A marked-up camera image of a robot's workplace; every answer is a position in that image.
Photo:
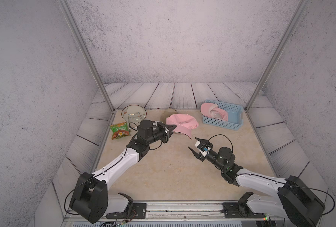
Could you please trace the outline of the pink baseball cap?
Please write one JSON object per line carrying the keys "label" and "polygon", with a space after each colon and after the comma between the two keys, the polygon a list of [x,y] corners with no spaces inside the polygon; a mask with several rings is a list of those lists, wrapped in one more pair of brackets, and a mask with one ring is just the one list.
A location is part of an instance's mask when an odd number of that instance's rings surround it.
{"label": "pink baseball cap", "polygon": [[173,130],[173,132],[184,134],[190,139],[192,138],[192,130],[199,126],[199,123],[193,116],[183,113],[171,115],[166,119],[166,124],[176,125],[176,128]]}
{"label": "pink baseball cap", "polygon": [[203,103],[200,108],[201,114],[208,118],[213,118],[220,121],[228,121],[227,111],[219,108],[215,103]]}

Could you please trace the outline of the beige baseball cap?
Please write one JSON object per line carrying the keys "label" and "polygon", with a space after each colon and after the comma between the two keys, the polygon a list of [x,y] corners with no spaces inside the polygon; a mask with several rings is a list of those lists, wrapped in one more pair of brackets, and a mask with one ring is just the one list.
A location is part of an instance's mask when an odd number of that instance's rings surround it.
{"label": "beige baseball cap", "polygon": [[175,109],[172,109],[172,108],[169,108],[169,109],[166,109],[163,114],[161,115],[160,117],[160,121],[163,122],[163,123],[166,123],[166,120],[167,118],[169,118],[171,115],[173,114],[177,114],[177,110]]}

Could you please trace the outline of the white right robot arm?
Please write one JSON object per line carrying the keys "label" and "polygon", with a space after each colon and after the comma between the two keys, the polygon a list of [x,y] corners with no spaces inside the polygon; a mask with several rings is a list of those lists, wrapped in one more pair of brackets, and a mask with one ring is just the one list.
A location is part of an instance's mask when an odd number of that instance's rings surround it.
{"label": "white right robot arm", "polygon": [[232,149],[213,150],[209,140],[197,139],[191,150],[196,159],[209,161],[221,172],[222,178],[237,187],[254,189],[262,195],[246,192],[238,201],[234,213],[243,218],[256,214],[269,214],[288,219],[297,227],[315,227],[325,214],[325,204],[296,176],[269,177],[254,173],[235,163]]}

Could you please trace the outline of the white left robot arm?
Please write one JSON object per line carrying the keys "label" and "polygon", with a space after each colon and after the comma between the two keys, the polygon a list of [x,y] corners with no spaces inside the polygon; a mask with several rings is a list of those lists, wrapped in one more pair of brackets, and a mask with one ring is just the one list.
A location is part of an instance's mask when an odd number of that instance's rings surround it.
{"label": "white left robot arm", "polygon": [[167,143],[176,125],[143,120],[123,152],[112,162],[92,174],[84,172],[77,180],[69,203],[76,215],[91,224],[103,217],[133,217],[133,198],[124,194],[109,195],[109,189],[130,167],[141,161],[151,150],[150,145]]}

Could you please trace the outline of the green glass plate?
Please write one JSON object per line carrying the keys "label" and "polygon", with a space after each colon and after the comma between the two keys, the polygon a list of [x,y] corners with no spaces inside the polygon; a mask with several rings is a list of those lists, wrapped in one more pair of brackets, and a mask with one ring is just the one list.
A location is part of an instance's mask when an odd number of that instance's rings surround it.
{"label": "green glass plate", "polygon": [[145,120],[147,111],[140,105],[129,105],[122,110],[122,118],[128,123],[140,123]]}

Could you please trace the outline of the light blue perforated basket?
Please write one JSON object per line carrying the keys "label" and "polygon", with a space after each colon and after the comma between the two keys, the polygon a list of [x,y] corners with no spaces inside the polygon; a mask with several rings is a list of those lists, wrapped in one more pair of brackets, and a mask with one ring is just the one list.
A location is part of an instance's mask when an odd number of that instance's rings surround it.
{"label": "light blue perforated basket", "polygon": [[200,107],[203,123],[237,131],[243,124],[243,107],[240,105],[205,100]]}

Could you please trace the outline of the green snack packet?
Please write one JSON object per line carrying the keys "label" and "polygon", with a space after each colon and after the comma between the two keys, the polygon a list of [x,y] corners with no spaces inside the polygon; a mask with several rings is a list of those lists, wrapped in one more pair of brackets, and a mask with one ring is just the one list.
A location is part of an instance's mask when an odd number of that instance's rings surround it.
{"label": "green snack packet", "polygon": [[130,129],[127,122],[110,125],[112,130],[112,140],[130,136]]}

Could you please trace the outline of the aluminium front rail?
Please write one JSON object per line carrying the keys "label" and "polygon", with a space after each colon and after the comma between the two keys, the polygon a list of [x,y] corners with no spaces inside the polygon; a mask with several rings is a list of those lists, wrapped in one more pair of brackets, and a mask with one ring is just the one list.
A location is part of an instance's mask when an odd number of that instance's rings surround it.
{"label": "aluminium front rail", "polygon": [[254,218],[226,218],[224,201],[138,201],[138,209],[122,219],[102,218],[91,224],[80,216],[67,215],[63,227],[294,227],[288,219],[263,214]]}

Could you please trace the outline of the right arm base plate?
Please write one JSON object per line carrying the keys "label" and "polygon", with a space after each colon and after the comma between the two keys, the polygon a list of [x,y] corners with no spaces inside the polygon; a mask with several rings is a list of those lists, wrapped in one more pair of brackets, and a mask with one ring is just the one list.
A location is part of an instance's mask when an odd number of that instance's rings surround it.
{"label": "right arm base plate", "polygon": [[238,202],[224,202],[221,213],[225,218],[265,218],[263,213],[253,213],[246,205]]}

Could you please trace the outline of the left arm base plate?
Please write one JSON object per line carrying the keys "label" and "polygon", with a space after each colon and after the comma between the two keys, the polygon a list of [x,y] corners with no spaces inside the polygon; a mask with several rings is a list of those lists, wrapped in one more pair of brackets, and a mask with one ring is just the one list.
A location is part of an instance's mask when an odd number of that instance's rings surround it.
{"label": "left arm base plate", "polygon": [[125,211],[118,213],[106,214],[103,217],[106,219],[145,219],[147,211],[147,203],[133,202],[128,204]]}

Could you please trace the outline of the left aluminium frame post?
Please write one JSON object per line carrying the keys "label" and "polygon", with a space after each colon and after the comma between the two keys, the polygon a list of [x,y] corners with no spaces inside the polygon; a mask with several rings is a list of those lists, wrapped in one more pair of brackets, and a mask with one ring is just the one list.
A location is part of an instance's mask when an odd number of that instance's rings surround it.
{"label": "left aluminium frame post", "polygon": [[105,86],[103,85],[102,79],[101,79],[101,77],[100,77],[100,75],[98,73],[98,70],[97,70],[97,68],[96,68],[96,66],[94,64],[94,61],[93,61],[93,59],[91,57],[91,54],[90,54],[90,52],[89,52],[89,50],[87,48],[87,45],[86,45],[85,41],[83,39],[83,36],[82,36],[82,34],[81,34],[81,32],[80,32],[80,30],[78,28],[78,25],[77,25],[77,23],[75,21],[75,18],[74,18],[73,14],[72,14],[72,11],[71,11],[70,7],[69,7],[68,1],[66,1],[66,0],[59,0],[58,3],[60,5],[61,10],[62,10],[62,12],[64,14],[64,17],[65,17],[65,19],[66,19],[66,21],[68,23],[68,26],[69,26],[69,28],[70,28],[70,30],[71,30],[71,32],[72,32],[72,34],[73,34],[73,36],[74,36],[74,38],[75,38],[78,46],[80,48],[80,51],[81,51],[81,53],[82,53],[82,55],[83,55],[86,63],[88,64],[90,72],[91,72],[91,74],[92,74],[92,76],[93,76],[93,78],[94,78],[94,80],[95,80],[95,82],[96,82],[96,84],[97,84],[97,86],[98,86],[101,94],[102,94],[102,97],[104,98],[105,102],[107,103],[108,108],[110,109],[110,111],[114,112],[115,108],[114,108],[114,106],[113,106],[113,104],[112,104],[112,102],[111,102],[111,100],[109,98],[109,95],[108,95],[108,93],[107,93],[107,91],[105,89]]}

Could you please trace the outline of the aluminium frame post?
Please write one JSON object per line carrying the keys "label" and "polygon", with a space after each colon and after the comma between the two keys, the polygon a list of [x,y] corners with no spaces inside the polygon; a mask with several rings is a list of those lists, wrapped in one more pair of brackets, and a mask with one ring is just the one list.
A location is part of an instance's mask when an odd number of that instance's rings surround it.
{"label": "aluminium frame post", "polygon": [[281,54],[283,53],[286,44],[288,43],[288,41],[290,40],[292,34],[294,33],[297,25],[299,24],[301,18],[303,17],[307,7],[309,4],[309,0],[301,0],[299,1],[299,4],[296,8],[296,10],[294,11],[294,14],[291,18],[291,20],[289,21],[286,29],[284,30],[281,39],[278,42],[278,45],[273,53],[273,55],[271,56],[267,66],[265,67],[265,70],[263,71],[257,85],[256,88],[252,94],[252,96],[250,97],[246,107],[245,107],[245,112],[248,113],[249,110],[251,108],[253,108],[253,105],[257,99],[257,97],[259,96],[260,91],[262,90],[262,88],[264,87],[265,83],[267,82],[268,78],[270,77],[277,61],[279,60]]}
{"label": "aluminium frame post", "polygon": [[110,109],[110,111],[114,112],[115,108],[114,108],[114,106],[113,106],[113,104],[112,104],[112,102],[111,102],[111,100],[109,98],[109,95],[108,95],[108,93],[107,93],[107,91],[105,89],[105,86],[103,85],[102,79],[101,79],[101,77],[100,77],[100,75],[98,73],[98,70],[97,70],[97,68],[96,68],[96,66],[94,64],[94,61],[93,61],[93,59],[91,57],[91,54],[90,54],[90,52],[89,52],[89,50],[87,48],[87,45],[86,45],[85,41],[83,39],[83,36],[82,36],[82,34],[81,34],[81,32],[80,32],[80,30],[78,28],[78,25],[77,25],[77,23],[75,21],[75,18],[74,18],[73,14],[72,14],[72,11],[71,11],[70,7],[69,7],[68,1],[66,1],[66,0],[59,0],[58,3],[60,5],[61,10],[62,10],[62,12],[64,14],[64,17],[65,17],[65,19],[66,19],[66,21],[68,23],[68,26],[69,26],[69,28],[70,28],[70,30],[71,30],[71,32],[72,32],[72,34],[73,34],[73,36],[74,36],[74,38],[75,38],[78,46],[80,48],[80,51],[81,51],[81,53],[82,53],[82,55],[83,55],[86,63],[88,64],[90,72],[91,72],[91,74],[92,74],[92,76],[93,76],[93,78],[94,78],[94,80],[95,80],[95,82],[96,82],[96,84],[97,84],[97,86],[98,86],[101,94],[102,94],[102,97],[104,98],[105,102],[107,103],[108,108]]}

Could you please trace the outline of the right aluminium frame post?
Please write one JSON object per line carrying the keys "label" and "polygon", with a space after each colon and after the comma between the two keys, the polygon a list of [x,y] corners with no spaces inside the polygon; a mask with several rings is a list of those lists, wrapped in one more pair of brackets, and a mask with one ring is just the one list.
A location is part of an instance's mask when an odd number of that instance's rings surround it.
{"label": "right aluminium frame post", "polygon": [[264,87],[265,83],[267,82],[268,78],[270,77],[277,61],[279,60],[281,54],[283,53],[286,44],[288,43],[288,41],[290,40],[292,34],[294,33],[297,25],[299,24],[301,18],[303,17],[307,7],[309,4],[309,0],[301,0],[299,1],[299,4],[296,8],[296,10],[294,11],[294,14],[291,18],[291,20],[289,21],[286,29],[284,30],[281,39],[278,42],[278,45],[273,53],[273,55],[271,56],[267,66],[265,67],[265,70],[263,71],[257,85],[256,88],[252,94],[252,96],[250,97],[246,107],[245,107],[245,112],[248,113],[249,110],[251,108],[253,108],[253,105],[257,99],[257,97],[259,96],[260,91],[262,90],[262,88]]}

